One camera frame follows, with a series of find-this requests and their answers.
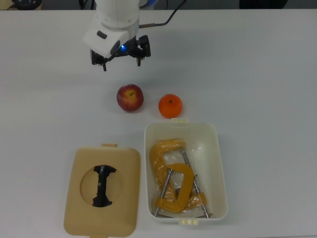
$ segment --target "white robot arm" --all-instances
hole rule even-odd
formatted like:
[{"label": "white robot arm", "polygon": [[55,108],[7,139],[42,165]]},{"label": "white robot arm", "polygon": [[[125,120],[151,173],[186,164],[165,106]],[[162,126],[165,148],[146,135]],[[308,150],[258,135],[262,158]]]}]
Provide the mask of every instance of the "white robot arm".
[{"label": "white robot arm", "polygon": [[151,56],[148,36],[136,40],[139,30],[140,0],[96,0],[96,14],[83,41],[91,49],[92,64],[130,55],[137,59]]}]

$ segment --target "orange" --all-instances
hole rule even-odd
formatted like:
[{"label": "orange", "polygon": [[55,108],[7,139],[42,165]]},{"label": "orange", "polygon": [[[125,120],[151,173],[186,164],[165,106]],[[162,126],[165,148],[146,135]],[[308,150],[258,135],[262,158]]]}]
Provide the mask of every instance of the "orange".
[{"label": "orange", "polygon": [[166,118],[175,118],[182,112],[182,100],[174,94],[164,95],[159,103],[159,112]]}]

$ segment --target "apple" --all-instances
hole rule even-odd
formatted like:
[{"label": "apple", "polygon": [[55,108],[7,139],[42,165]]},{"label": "apple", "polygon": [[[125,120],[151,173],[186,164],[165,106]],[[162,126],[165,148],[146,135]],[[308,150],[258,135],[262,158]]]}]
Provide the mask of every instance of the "apple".
[{"label": "apple", "polygon": [[134,112],[143,104],[143,92],[135,84],[124,85],[117,92],[117,102],[126,112]]}]

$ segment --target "container lid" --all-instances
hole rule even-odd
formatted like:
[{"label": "container lid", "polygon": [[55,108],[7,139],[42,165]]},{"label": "container lid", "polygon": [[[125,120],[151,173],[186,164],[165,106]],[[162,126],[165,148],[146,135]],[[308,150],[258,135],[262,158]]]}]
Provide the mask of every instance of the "container lid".
[{"label": "container lid", "polygon": [[138,151],[109,144],[80,148],[69,182],[65,230],[90,238],[131,235],[136,227],[139,189]]}]

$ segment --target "plastic bin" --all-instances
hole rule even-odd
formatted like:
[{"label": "plastic bin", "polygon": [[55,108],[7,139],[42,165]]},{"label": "plastic bin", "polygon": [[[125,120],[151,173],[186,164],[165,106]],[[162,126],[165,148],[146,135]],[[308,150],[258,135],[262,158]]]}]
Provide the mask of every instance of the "plastic bin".
[{"label": "plastic bin", "polygon": [[[180,139],[186,142],[186,151],[191,167],[204,192],[210,218],[195,217],[155,217],[155,202],[160,195],[155,172],[150,160],[152,147],[168,139]],[[158,222],[197,225],[223,219],[228,211],[225,182],[223,176],[220,149],[215,127],[207,122],[155,122],[145,129],[145,169],[147,206],[150,216]]]}]

